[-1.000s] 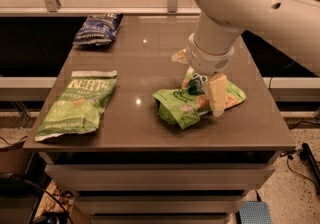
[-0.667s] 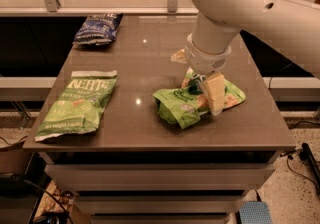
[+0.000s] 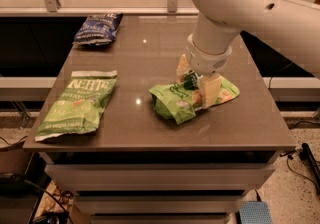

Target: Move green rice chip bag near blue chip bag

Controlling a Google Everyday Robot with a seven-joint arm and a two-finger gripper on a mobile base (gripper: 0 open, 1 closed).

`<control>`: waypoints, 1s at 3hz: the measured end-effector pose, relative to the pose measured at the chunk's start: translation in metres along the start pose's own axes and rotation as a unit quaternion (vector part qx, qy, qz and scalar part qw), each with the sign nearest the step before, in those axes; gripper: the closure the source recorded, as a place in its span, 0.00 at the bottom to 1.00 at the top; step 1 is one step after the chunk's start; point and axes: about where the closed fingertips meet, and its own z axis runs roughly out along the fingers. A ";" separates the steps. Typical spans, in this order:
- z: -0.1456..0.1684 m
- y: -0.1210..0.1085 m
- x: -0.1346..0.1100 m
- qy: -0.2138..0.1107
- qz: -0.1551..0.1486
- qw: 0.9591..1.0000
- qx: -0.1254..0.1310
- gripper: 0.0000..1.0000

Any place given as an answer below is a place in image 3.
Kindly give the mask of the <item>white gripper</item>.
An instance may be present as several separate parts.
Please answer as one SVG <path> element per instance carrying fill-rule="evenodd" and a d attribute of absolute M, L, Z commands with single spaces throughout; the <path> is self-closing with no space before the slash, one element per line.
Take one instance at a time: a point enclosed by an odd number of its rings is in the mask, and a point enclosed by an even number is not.
<path fill-rule="evenodd" d="M 199 90 L 202 95 L 202 107 L 204 109 L 214 105 L 218 98 L 222 76 L 214 72 L 218 72 L 225 67 L 231 53 L 230 42 L 221 49 L 204 50 L 193 42 L 193 35 L 188 36 L 185 50 L 186 56 L 182 55 L 180 57 L 176 75 L 187 74 L 190 71 L 190 67 L 200 75 L 210 75 L 202 76 L 199 79 Z"/>

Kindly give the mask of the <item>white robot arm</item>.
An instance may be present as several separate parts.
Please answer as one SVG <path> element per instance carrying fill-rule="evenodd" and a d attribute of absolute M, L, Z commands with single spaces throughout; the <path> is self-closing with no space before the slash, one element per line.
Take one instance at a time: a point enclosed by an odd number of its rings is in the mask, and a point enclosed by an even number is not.
<path fill-rule="evenodd" d="M 199 14 L 185 56 L 212 77 L 226 65 L 234 38 L 246 31 L 302 69 L 320 75 L 320 6 L 302 0 L 192 0 Z"/>

